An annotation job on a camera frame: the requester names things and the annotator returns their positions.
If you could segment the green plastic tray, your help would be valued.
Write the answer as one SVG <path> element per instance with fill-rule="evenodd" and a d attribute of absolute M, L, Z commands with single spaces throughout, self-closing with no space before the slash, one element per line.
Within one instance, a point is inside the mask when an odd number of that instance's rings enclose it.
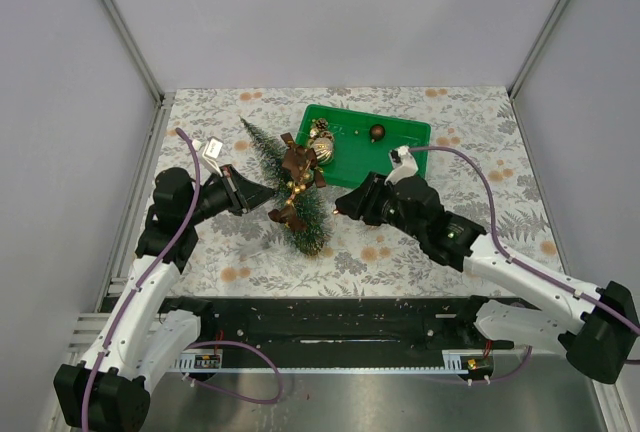
<path fill-rule="evenodd" d="M 309 139 L 312 120 L 324 118 L 335 138 L 334 159 L 322 167 L 326 182 L 332 186 L 354 189 L 368 173 L 387 175 L 392 170 L 389 152 L 401 146 L 417 147 L 430 144 L 431 126 L 426 122 L 351 111 L 323 105 L 309 105 L 304 113 L 296 141 Z M 382 124 L 386 136 L 372 143 L 369 129 Z"/>

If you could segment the small frosted christmas tree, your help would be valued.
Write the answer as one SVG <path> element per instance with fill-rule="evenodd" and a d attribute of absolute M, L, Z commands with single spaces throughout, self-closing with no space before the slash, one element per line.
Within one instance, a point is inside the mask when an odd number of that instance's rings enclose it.
<path fill-rule="evenodd" d="M 318 255 L 329 240 L 328 212 L 318 189 L 326 185 L 315 152 L 297 143 L 291 133 L 276 138 L 242 119 L 259 158 L 275 206 L 269 219 L 278 224 L 285 238 L 306 256 Z"/>

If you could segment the brown ribbon bow decoration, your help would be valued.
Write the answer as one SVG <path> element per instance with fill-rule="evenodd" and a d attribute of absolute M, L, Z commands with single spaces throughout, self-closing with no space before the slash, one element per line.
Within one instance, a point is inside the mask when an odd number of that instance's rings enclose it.
<path fill-rule="evenodd" d="M 283 134 L 281 139 L 287 146 L 282 169 L 289 175 L 286 180 L 289 196 L 282 208 L 271 210 L 268 216 L 271 221 L 285 225 L 292 232 L 304 232 L 307 223 L 300 218 L 295 202 L 305 191 L 313 187 L 325 187 L 327 183 L 312 149 L 297 144 L 290 133 Z"/>

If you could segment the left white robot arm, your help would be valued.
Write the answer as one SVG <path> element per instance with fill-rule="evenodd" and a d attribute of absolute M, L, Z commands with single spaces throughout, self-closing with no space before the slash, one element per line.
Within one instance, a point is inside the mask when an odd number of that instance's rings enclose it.
<path fill-rule="evenodd" d="M 189 345 L 205 347 L 217 334 L 212 306 L 188 298 L 178 299 L 158 331 L 150 330 L 198 243 L 197 225 L 225 212 L 242 216 L 274 194 L 231 165 L 205 182 L 179 167 L 158 174 L 124 291 L 79 362 L 61 365 L 54 377 L 67 425 L 141 429 L 162 377 Z"/>

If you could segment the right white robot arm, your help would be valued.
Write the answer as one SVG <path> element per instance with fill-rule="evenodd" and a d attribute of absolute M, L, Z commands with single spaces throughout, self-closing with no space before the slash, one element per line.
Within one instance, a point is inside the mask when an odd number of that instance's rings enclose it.
<path fill-rule="evenodd" d="M 367 225 L 392 226 L 415 239 L 431 261 L 483 277 L 527 302 L 516 310 L 484 301 L 456 321 L 462 345 L 510 341 L 561 355 L 600 383 L 619 378 L 639 336 L 636 307 L 625 286 L 615 281 L 597 286 L 497 246 L 484 227 L 446 210 L 438 192 L 419 176 L 391 183 L 370 173 L 336 200 L 335 210 Z"/>

